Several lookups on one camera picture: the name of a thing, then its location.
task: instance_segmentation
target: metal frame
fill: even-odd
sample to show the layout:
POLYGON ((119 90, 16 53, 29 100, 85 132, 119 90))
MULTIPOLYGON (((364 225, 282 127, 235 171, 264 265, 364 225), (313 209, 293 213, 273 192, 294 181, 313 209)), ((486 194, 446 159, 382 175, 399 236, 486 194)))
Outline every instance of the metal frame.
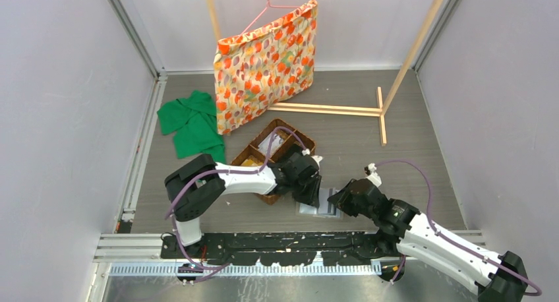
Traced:
POLYGON ((144 42, 140 38, 140 35, 138 35, 138 31, 134 27, 134 24, 132 23, 132 20, 130 19, 126 9, 124 8, 122 1, 109 0, 109 3, 111 3, 111 6, 113 7, 115 14, 117 15, 117 18, 121 21, 121 24, 124 26, 126 33, 132 40, 132 44, 134 45, 136 50, 140 53, 140 56, 144 61, 144 63, 146 64, 146 66, 148 67, 148 70, 150 71, 152 76, 157 77, 159 70, 156 68, 152 58, 150 57, 150 54, 148 53, 148 50, 146 49, 144 42))
POLYGON ((425 45, 423 46, 422 50, 419 52, 419 56, 412 68, 415 72, 418 72, 421 69, 421 66, 425 62, 425 59, 427 59, 427 56, 431 52, 434 43, 439 38, 440 33, 443 31, 443 29, 445 29, 448 21, 454 14, 454 11, 456 11, 456 8, 458 7, 461 1, 462 0, 448 0, 444 5, 444 7, 442 8, 440 17, 436 21, 433 30, 431 31, 431 34, 425 40, 425 45))
MULTIPOLYGON (((452 231, 478 246, 485 246, 485 240, 479 230, 452 231)), ((186 259, 161 259, 160 252, 163 241, 161 234, 102 234, 93 259, 94 274, 90 282, 87 302, 101 302, 110 276, 175 276, 176 268, 186 259)), ((221 276, 350 276, 377 274, 381 261, 394 260, 385 257, 371 260, 370 266, 323 267, 320 256, 317 256, 316 266, 308 270, 297 270, 290 267, 232 266, 224 270, 221 276)))
POLYGON ((136 154, 134 155, 134 160, 132 161, 132 166, 128 173, 123 203, 119 211, 119 213, 122 213, 120 219, 123 221, 132 221, 136 214, 136 204, 140 196, 140 188, 144 180, 148 155, 157 125, 157 111, 161 106, 166 85, 167 75, 161 75, 150 97, 146 115, 144 116, 142 132, 138 139, 138 146, 136 147, 136 154))

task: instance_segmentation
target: green cloth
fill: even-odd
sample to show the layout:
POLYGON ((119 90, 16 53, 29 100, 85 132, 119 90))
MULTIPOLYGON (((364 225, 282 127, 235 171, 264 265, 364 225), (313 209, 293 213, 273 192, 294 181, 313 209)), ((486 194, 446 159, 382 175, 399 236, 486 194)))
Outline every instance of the green cloth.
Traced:
POLYGON ((225 163, 225 144, 218 134, 216 103, 212 96, 195 90, 190 98, 165 103, 158 111, 163 135, 173 137, 179 159, 198 153, 211 154, 214 161, 225 163))

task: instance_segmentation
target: wicker basket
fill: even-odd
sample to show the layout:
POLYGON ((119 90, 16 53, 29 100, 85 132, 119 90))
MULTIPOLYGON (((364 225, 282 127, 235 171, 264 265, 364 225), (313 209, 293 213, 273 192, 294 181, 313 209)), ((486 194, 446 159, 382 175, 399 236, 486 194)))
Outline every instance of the wicker basket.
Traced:
MULTIPOLYGON (((264 160, 266 159, 266 157, 263 153, 261 153, 258 150, 258 145, 260 145, 260 143, 264 139, 266 139, 266 137, 270 133, 272 133, 272 131, 278 126, 283 126, 285 128, 288 128, 288 129, 291 129, 292 131, 294 131, 295 134, 301 139, 303 144, 305 144, 305 147, 307 147, 310 150, 310 153, 314 154, 314 149, 316 148, 316 144, 314 143, 314 141, 312 139, 310 139, 307 135, 304 135, 303 133, 298 131, 295 127, 292 127, 291 125, 287 124, 284 120, 274 119, 231 162, 231 165, 233 165, 233 166, 247 166, 247 167, 248 166, 261 166, 264 163, 264 160)), ((294 144, 300 145, 299 142, 297 141, 297 139, 293 135, 291 135, 291 134, 289 134, 285 131, 280 130, 276 134, 279 135, 280 137, 282 137, 283 144, 281 144, 281 146, 273 153, 272 157, 270 158, 271 162, 277 162, 278 160, 281 160, 282 157, 285 155, 285 153, 287 153, 287 151, 294 144)), ((259 195, 259 194, 256 194, 256 195, 257 195, 258 198, 260 198, 266 204, 269 204, 269 205, 272 205, 273 203, 276 203, 276 201, 278 201, 278 199, 280 198, 280 195, 259 195)))

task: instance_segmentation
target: white wall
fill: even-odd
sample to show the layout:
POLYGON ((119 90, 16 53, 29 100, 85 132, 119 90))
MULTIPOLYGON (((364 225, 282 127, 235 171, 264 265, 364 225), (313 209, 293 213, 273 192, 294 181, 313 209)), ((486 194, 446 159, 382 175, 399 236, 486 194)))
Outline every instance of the white wall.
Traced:
MULTIPOLYGON (((122 0, 156 65, 210 70, 216 52, 206 0, 122 0)), ((266 0, 214 0, 224 37, 240 34, 266 0)), ((272 0, 299 6, 308 0, 272 0)), ((432 0, 317 0, 317 67, 399 68, 432 0)), ((290 12, 266 11, 254 28, 290 12)))
POLYGON ((469 227, 519 254, 544 297, 559 268, 557 0, 463 0, 420 70, 469 227))
POLYGON ((0 299, 80 301, 153 78, 107 0, 0 15, 0 299))

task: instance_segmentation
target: gray floor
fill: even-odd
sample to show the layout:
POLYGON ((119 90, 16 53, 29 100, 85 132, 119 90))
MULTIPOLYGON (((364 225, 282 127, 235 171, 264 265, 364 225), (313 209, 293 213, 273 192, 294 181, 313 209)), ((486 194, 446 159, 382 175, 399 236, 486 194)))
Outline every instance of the gray floor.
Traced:
MULTIPOLYGON (((376 87, 384 97, 397 71, 322 71, 314 84, 290 102, 339 106, 376 106, 376 87)), ((163 103, 188 97, 192 90, 213 94, 213 75, 170 76, 163 103)), ((434 219, 449 229, 463 229, 464 223, 450 185, 435 134, 415 75, 409 72, 386 114, 388 145, 381 147, 378 119, 346 115, 268 111, 225 137, 227 160, 231 161, 274 118, 279 117, 316 141, 323 187, 343 187, 351 178, 363 177, 363 167, 391 158, 415 161, 428 174, 434 188, 434 219)), ((155 130, 148 165, 142 182, 133 233, 170 230, 163 220, 169 206, 163 180, 190 158, 178 160, 172 135, 155 130)), ((390 198, 405 200, 422 211, 427 205, 427 187, 415 169, 390 164, 378 170, 381 191, 390 198)), ((270 206, 254 195, 219 198, 201 217, 202 231, 348 231, 376 230, 363 217, 341 220, 297 214, 295 202, 283 197, 270 206)))

